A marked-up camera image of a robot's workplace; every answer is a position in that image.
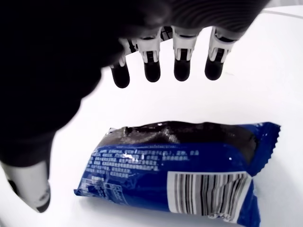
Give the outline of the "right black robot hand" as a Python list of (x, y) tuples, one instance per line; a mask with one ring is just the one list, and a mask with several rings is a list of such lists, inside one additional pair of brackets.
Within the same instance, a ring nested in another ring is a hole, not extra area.
[(160, 29), (171, 26), (175, 77), (187, 77), (199, 32), (213, 28), (205, 75), (217, 80), (232, 46), (265, 0), (3, 0), (0, 3), (0, 164), (14, 193), (36, 212), (50, 203), (54, 136), (115, 68), (127, 86), (123, 39), (137, 39), (145, 75), (159, 79)]

